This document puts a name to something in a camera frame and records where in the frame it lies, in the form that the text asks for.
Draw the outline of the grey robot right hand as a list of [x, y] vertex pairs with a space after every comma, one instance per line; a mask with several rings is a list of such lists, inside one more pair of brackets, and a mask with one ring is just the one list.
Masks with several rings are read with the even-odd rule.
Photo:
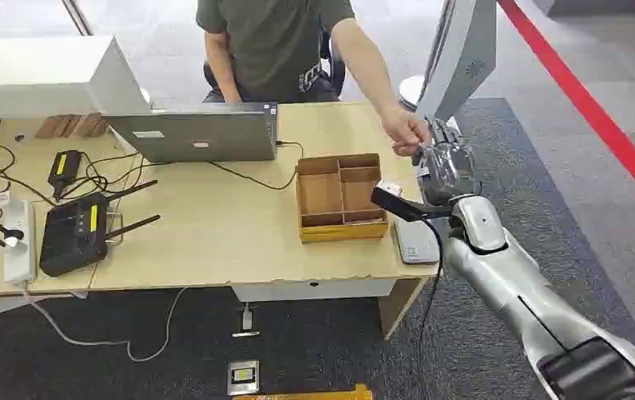
[[460, 131], [438, 118], [426, 122], [432, 140], [420, 144], [411, 156], [424, 202], [442, 206], [454, 198], [481, 194], [473, 150]]

